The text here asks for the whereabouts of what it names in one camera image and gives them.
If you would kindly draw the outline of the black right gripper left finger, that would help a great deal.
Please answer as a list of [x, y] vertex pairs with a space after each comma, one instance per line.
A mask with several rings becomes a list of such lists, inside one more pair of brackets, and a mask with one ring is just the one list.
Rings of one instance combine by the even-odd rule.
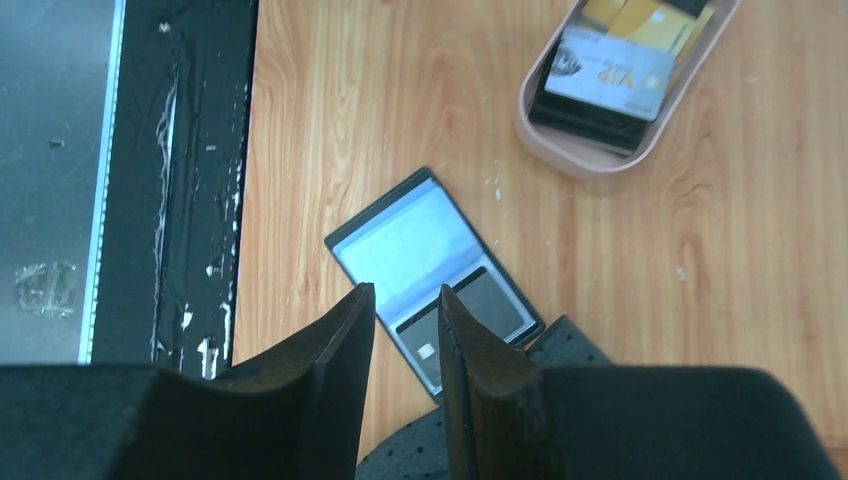
[[320, 319], [225, 370], [1, 371], [5, 479], [351, 479], [375, 329], [357, 285]]

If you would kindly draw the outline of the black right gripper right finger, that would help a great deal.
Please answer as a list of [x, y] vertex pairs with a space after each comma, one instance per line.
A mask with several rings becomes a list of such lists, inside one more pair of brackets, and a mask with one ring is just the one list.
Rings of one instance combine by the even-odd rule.
[[[543, 366], [484, 330], [441, 331], [454, 479], [834, 479], [795, 397], [765, 371]], [[472, 396], [514, 400], [515, 433], [474, 439]]]

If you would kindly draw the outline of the black credit card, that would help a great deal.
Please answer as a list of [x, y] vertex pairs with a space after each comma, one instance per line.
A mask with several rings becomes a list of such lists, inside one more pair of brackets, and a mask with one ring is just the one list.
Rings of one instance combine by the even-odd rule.
[[467, 342], [473, 334], [496, 337], [511, 346], [522, 346], [535, 338], [544, 322], [530, 311], [501, 272], [483, 265], [436, 296], [411, 317], [393, 327], [397, 345], [429, 395], [441, 397], [441, 331]]

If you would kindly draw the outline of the black card holder wallet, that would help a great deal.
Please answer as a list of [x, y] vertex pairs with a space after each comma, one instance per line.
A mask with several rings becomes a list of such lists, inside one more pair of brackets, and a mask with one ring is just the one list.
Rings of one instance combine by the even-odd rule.
[[460, 210], [422, 167], [327, 235], [353, 284], [370, 283], [376, 315], [428, 394], [442, 392], [438, 298], [449, 286], [496, 336], [522, 347], [542, 317]]

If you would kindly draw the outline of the pink oval card tray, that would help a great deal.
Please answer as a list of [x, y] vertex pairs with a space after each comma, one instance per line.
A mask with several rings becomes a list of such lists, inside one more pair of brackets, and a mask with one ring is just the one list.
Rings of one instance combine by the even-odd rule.
[[582, 179], [653, 149], [737, 1], [576, 1], [526, 74], [515, 128], [535, 156]]

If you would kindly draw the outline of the silver VIP credit card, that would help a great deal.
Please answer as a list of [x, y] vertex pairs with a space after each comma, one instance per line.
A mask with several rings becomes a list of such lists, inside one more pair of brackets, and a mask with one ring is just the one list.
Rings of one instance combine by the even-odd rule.
[[569, 25], [562, 31], [543, 90], [653, 121], [662, 107], [673, 67], [670, 53]]

